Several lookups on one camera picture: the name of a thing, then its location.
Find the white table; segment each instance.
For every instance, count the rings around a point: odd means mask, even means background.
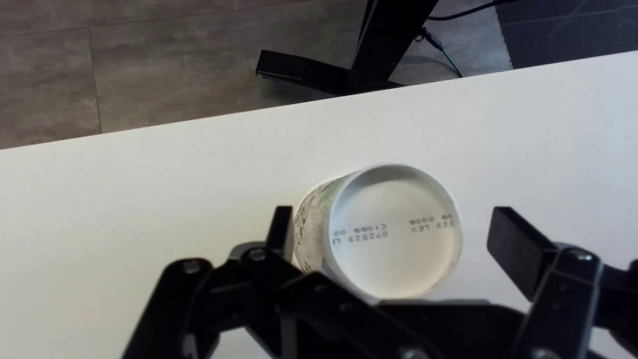
[[[456,200],[464,252],[432,298],[524,310],[484,250],[494,206],[625,268],[635,84],[629,52],[0,152],[0,357],[121,355],[163,266],[219,266],[277,204],[370,164],[416,166]],[[253,357],[245,342],[219,357]]]

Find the gray floor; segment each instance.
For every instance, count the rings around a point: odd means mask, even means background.
[[[454,12],[480,0],[442,0]],[[364,0],[0,0],[0,148],[326,98],[261,48],[348,66]],[[508,70],[494,10],[428,26],[466,74]],[[392,80],[454,78],[420,42]]]

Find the black cable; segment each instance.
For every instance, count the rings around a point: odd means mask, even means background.
[[[462,18],[462,16],[468,16],[468,14],[474,14],[474,12],[492,8],[492,6],[496,6],[496,4],[506,4],[506,2],[514,2],[514,0],[492,0],[492,2],[486,2],[486,4],[482,4],[482,6],[468,8],[468,10],[462,10],[462,12],[456,12],[456,14],[448,14],[448,16],[428,16],[426,20],[446,22],[446,20]]]
[[[458,66],[452,62],[452,58],[446,54],[442,44],[426,28],[420,28],[416,42],[420,40],[426,40],[432,48],[436,48],[444,56],[446,64],[456,74],[456,78],[462,78],[462,72],[458,70]]]

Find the white cup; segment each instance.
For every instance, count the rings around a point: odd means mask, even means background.
[[[442,282],[460,256],[458,214],[430,176],[374,166],[314,188],[300,202],[294,260],[362,300],[416,300]]]

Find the paper cup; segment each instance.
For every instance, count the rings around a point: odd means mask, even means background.
[[[364,300],[414,300],[460,256],[458,214],[430,176],[376,166],[314,188],[294,216],[294,260]]]

